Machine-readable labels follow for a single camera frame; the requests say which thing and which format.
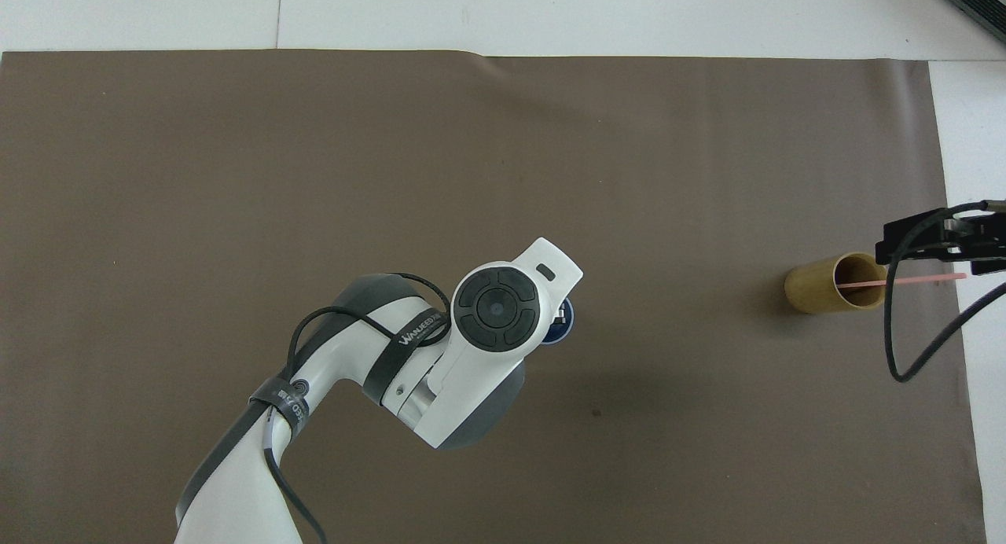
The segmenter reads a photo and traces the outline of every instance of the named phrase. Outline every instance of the white floor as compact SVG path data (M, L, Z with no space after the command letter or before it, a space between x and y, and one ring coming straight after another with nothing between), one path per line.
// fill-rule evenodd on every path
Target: white floor
M945 0L0 0L0 50L271 47L933 60L949 203L1006 199L1006 45ZM959 282L962 308L1003 280ZM993 544L1006 544L1003 303L964 332Z

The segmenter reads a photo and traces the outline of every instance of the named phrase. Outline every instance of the velcro strap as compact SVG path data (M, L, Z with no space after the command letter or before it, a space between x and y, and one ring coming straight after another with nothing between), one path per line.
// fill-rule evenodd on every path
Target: velcro strap
M287 422L290 423L290 440L301 433L308 423L308 401L297 392L297 389L287 380L280 379L279 376L271 376L265 383L248 397L249 400L263 401L266 404L274 405L277 411Z
M384 351L377 355L370 373L367 373L366 380L363 380L363 394L380 405L384 398L384 391L391 384L391 380L398 374L399 369L408 361L409 355L420 347L424 341L436 330L442 328L447 323L447 315L438 311L437 308L428 308L427 311L420 312L411 322L406 323L405 328L395 333L391 341L388 341Z

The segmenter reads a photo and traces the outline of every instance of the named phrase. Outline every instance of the black cable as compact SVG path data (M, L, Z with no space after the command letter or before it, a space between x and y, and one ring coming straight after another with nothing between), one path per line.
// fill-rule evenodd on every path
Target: black cable
M450 314L451 302L448 300L446 294L444 294L444 292L440 290L440 288L436 286L436 284L428 282L428 280L421 278L421 276L413 276L411 275L411 273L391 273L391 275L399 276L399 278L403 280L413 280L413 282L421 283L423 284L423 286L427 287L427 289L434 291L434 293L436 293L437 296L440 298L441 303L444 304L445 314ZM450 332L451 330L451 319L444 319L443 327L444 328L440 330L440 333L438 333L436 336L428 337L424 341L420 341L418 347L425 348L427 346L433 346L433 344L436 344L438 343L438 341L443 340L444 337L447 336L447 333Z
M429 282L429 280L421 278L421 276L413 276L411 275L411 273L392 273L392 275L399 276L399 278L405 280L413 280L413 282L424 284L424 286L428 287L428 289L431 289L432 291L434 291L434 293L437 294L440 300L444 303L445 309L450 309L451 302L448 300L447 296L445 296L443 291L440 290L438 286L436 286L436 284ZM307 328L309 323L314 322L314 319L317 319L319 318L319 316L323 315L352 316L352 318L358 319L358 321L366 323L367 326L370 326L370 328L377 330L377 332L380 332L383 336L388 337L388 339L394 337L394 333L392 333L391 330L384 328L384 326L381 326L381 323L378 323L374 319L371 319L370 316L362 314L362 312L356 312L353 311L353 309L345 307L318 308L317 311L312 312L310 315L306 315L304 319L302 319L301 322L298 323L297 328L294 329L293 336L290 339L290 348L287 352L287 365L283 368L283 372L281 372L281 377L283 379L285 380L293 379L294 362L296 361L297 358L297 346L300 343L301 334L304 332L304 329ZM427 340L422 341L422 343L420 343L420 347L432 346L432 344L436 344L438 343L438 341L443 340L444 337L447 335L448 331L450 330L450 328L451 328L450 319L444 319L443 330L437 336L428 337ZM297 512L299 512L301 516L304 517L304 520L306 520L306 522L308 522L308 524L311 525L311 528L314 529L315 533L318 534L318 540L320 540L322 544L327 544L328 540L325 538L325 531L324 529L322 529L321 524L317 522L317 520L311 514L311 511L309 511L304 502L301 501L299 497L297 497L296 493L294 493L294 489L290 487L290 484L287 483L287 480L283 477L283 473L280 470L280 466L276 463L276 457L273 456L273 447L272 447L273 446L272 419L273 419L273 408L270 408L269 415L267 415L266 418L267 420L266 438L265 441L263 442L263 455L266 457L266 466L269 467L269 472L270 474L273 475L273 481L276 482L277 487L280 487L280 491L283 492L283 494L287 497L287 499L290 500L294 508L297 509Z
M942 329L938 333L937 337L934 337L933 341L923 350L923 353L909 365L908 370L904 373L898 372L897 362L894 359L894 339L893 333L891 331L891 312L893 312L893 302L894 302L894 275L897 273L897 265L901 261L901 257L907 253L911 243L921 232L930 228L931 225L938 224L938 222L944 221L944 219L952 218L953 215L960 214L962 211L973 211L973 210L988 210L988 201L973 201L973 203L963 203L960 206L955 207L945 207L941 211L936 211L936 213L930 215L930 217L924 218L923 221L917 222L913 228L908 229L908 232L904 233L903 238L897 243L896 249L890 256L890 266L887 268L887 280L886 287L884 287L884 305L883 305L883 343L884 352L887 355L887 369L890 371L890 375L893 376L894 380L898 383L905 383L915 373L918 373L919 369L927 364L928 361L937 353L939 348L943 347L943 344L950 339L957 330L964 326L972 316L977 315L978 311L982 308L988 307L995 301L996 298L1002 297L1006 294L1006 283L1001 284L999 287L995 287L984 297L979 298L975 301L971 307L968 307L965 311L961 312L956 319L953 319L946 328Z
M391 275L399 276L399 278L403 280L412 280L412 282L423 284L423 286L427 287L427 289L432 290L434 291L435 294L437 294L442 303L444 303L445 311L449 311L451 302L448 300L446 294L444 294L444 292L440 290L440 288L436 286L436 284L429 282L429 280L421 278L421 276L413 276L411 275L411 273L391 273ZM312 312L310 315L306 315L304 319L302 319L301 323L298 323L297 328L294 330L294 335L290 339L290 348L287 352L287 366L283 370L283 379L291 380L294 376L294 362L296 361L297 358L297 345L301 341L301 333L303 333L304 329L307 328L309 323L314 322L314 319L317 319L318 316L331 315L331 314L352 316L352 318L358 319L358 321L367 323L367 325L370 326L370 328L377 330L377 332L380 332L385 337L388 337L389 339L391 337L394 337L394 333L392 333L391 330L384 328L384 326L381 326L380 323L378 323L374 319L371 319L370 316L362 314L362 312L352 311L352 309L348 309L345 307L318 308L317 311ZM428 337L428 339L421 341L418 347L424 348L427 346L433 346L433 344L436 344L438 343L438 341L443 340L444 337L447 336L447 333L449 332L450 329L451 329L451 319L444 319L443 329L440 330L440 333L438 333L436 336Z
M297 345L300 343L301 333L304 332L304 329L306 328L306 326L309 325L309 323L312 323L314 319L318 318L318 316L323 316L323 315L352 316L352 318L358 319L358 321L367 323L367 325L370 326L370 328L377 330L377 332L380 332L382 335L387 336L389 339L391 337L394 337L394 333L392 333L391 330L384 328L384 326L381 326L380 323L378 323L374 319L371 319L370 316L361 314L361 312L352 311L352 309L345 307L318 308L317 311L312 312L310 315L306 315L304 319L302 319L301 323L299 323L299 325L297 325L297 328L294 330L294 336L292 336L290 339L290 350L288 350L287 352L287 366L283 369L283 379L287 380L293 379L294 361L297 358Z
M266 418L267 439L270 439L270 437L272 437L273 434L272 420L273 420L273 408L270 408L269 416ZM313 528L315 533L318 535L318 541L321 542L321 544L327 544L328 538L325 537L325 529L321 527L321 523L318 522L318 519L314 518L314 515L312 515L311 511L309 511L309 509L307 508L307 505L305 505L304 502L301 501L300 497L297 497L297 494L294 493L294 489L290 487L290 484L287 483L286 478L283 477L283 472L281 472L280 466L276 463L276 457L273 456L272 441L270 440L268 442L265 442L264 446L265 447L263 447L263 455L265 455L266 457L266 466L269 467L269 473L273 475L273 481L276 482L277 487L280 487L280 491L283 492L285 496L287 496L287 499L290 500L291 505L294 506L294 509L297 509L297 512L300 513L302 517L304 517L304 520L306 520L306 522L308 522L309 525L311 525L311 528Z

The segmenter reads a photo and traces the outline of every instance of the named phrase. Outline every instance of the wooden cylinder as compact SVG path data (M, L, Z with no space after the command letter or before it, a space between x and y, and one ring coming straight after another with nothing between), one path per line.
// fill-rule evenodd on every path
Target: wooden cylinder
M872 254L845 253L802 264L786 277L786 297L801 312L869 311L883 304L884 287L838 289L844 283L887 279L887 268L876 264Z

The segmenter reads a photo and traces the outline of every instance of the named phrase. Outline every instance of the pink stick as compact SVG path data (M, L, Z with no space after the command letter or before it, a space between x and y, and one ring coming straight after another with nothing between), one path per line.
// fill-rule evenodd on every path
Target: pink stick
M968 273L948 273L946 276L925 276L925 278L902 278L894 280L894 284L952 282L968 278ZM842 283L838 289L859 289L859 287L883 287L887 282Z

